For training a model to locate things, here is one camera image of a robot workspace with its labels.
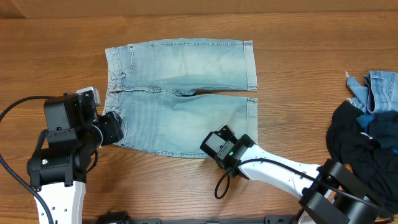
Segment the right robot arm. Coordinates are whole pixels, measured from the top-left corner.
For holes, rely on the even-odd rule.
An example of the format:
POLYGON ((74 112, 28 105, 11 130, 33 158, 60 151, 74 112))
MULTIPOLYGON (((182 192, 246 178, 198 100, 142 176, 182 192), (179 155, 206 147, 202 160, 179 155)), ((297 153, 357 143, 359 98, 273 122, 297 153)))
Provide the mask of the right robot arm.
POLYGON ((210 132, 200 146, 225 171, 222 180, 241 176, 271 184, 299 199, 300 211, 284 223, 391 223, 370 188, 332 159, 321 166, 277 156, 247 134, 237 138, 226 124, 210 132))

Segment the light blue denim shorts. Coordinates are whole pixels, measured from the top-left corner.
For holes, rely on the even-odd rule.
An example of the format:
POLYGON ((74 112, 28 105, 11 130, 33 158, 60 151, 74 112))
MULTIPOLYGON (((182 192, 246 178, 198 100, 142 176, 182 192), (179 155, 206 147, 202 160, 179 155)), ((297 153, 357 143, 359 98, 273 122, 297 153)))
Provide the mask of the light blue denim shorts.
POLYGON ((105 111, 121 117, 119 146, 169 157, 201 159, 206 136, 227 124, 258 139, 258 102, 250 40, 165 39, 105 51, 105 111))

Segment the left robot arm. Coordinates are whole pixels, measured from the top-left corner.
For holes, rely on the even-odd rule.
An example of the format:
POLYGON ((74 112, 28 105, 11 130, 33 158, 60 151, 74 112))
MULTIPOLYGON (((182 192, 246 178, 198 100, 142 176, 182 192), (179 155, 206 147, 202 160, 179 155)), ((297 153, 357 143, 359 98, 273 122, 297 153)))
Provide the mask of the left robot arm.
POLYGON ((101 104, 94 88, 66 93, 44 103, 47 148, 37 147, 27 162, 30 186, 40 195, 39 220, 81 223, 86 176, 98 148, 119 142, 124 134, 121 118, 113 111, 97 113, 101 104))

